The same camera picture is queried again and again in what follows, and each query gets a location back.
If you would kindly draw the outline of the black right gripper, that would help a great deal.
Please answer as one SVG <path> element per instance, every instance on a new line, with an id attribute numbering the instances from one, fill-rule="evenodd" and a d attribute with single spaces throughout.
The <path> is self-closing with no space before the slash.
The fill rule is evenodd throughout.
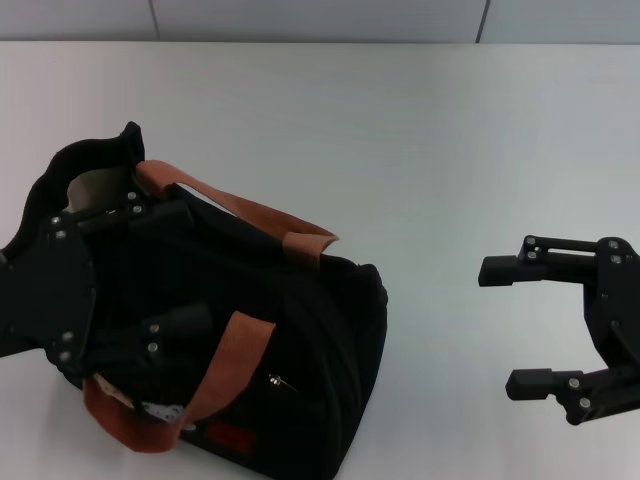
<path id="1" fill-rule="evenodd" d="M 480 287 L 535 281 L 587 285 L 584 318 L 596 351 L 610 367 L 640 369 L 640 255 L 627 241 L 527 235 L 517 255 L 485 257 L 478 275 Z M 513 370 L 505 390 L 513 401 L 553 395 L 573 426 L 640 410 L 640 371 L 633 367 Z"/>

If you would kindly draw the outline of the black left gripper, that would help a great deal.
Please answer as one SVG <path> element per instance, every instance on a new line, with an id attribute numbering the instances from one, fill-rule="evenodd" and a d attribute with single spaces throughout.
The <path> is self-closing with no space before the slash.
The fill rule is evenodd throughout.
<path id="1" fill-rule="evenodd" d="M 197 366 L 211 339 L 211 315 L 203 303 L 89 335 L 96 275 L 82 234 L 155 234 L 193 226 L 184 201 L 157 201 L 136 191 L 46 219 L 31 246 L 0 269 L 0 358 L 42 349 L 69 374 Z"/>

